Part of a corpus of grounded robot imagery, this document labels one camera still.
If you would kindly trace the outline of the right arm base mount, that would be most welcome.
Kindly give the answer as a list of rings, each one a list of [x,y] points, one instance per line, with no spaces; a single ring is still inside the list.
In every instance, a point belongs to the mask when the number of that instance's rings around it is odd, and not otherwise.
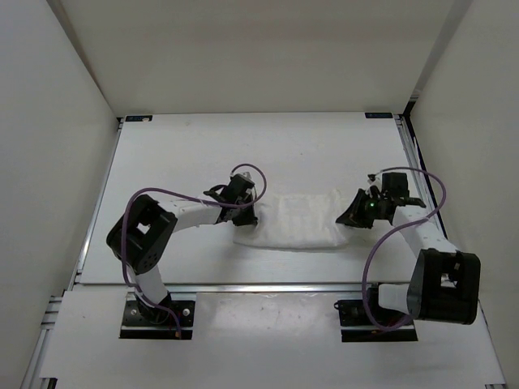
[[[361,300],[338,300],[334,303],[338,311],[342,343],[396,343],[418,340],[414,324],[395,331],[381,331],[367,317]]]

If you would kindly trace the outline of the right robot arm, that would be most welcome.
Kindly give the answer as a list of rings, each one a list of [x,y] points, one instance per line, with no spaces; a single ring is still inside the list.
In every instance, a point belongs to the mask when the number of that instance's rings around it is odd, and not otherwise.
[[[411,196],[408,169],[392,167],[368,176],[336,222],[355,229],[371,229],[377,220],[391,229],[371,248],[365,262],[361,294],[364,314],[380,331],[395,331],[414,320],[472,324],[478,312],[481,262],[476,254],[456,248],[432,222],[442,203],[431,211]],[[368,284],[378,249],[393,235],[402,235],[416,261],[406,284]]]

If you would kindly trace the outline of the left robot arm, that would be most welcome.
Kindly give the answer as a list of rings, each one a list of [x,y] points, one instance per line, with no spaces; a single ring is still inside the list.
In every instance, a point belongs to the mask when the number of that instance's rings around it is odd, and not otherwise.
[[[106,244],[122,263],[123,278],[135,289],[142,315],[161,324],[170,313],[171,299],[158,263],[174,233],[202,225],[231,222],[257,224],[255,183],[243,173],[230,177],[199,197],[160,188],[145,188],[131,196]]]

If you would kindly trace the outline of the white pleated skirt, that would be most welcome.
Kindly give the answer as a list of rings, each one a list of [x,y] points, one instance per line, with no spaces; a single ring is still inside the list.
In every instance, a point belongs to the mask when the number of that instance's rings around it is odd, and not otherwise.
[[[236,227],[234,243],[274,250],[331,250],[353,233],[336,219],[344,211],[339,190],[326,194],[271,194],[255,205],[256,225]]]

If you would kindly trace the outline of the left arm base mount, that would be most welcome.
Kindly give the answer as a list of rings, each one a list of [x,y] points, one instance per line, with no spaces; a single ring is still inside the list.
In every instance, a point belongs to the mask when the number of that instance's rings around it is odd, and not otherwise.
[[[172,300],[170,313],[149,307],[128,293],[125,300],[119,338],[124,340],[191,340],[195,321],[195,300]]]

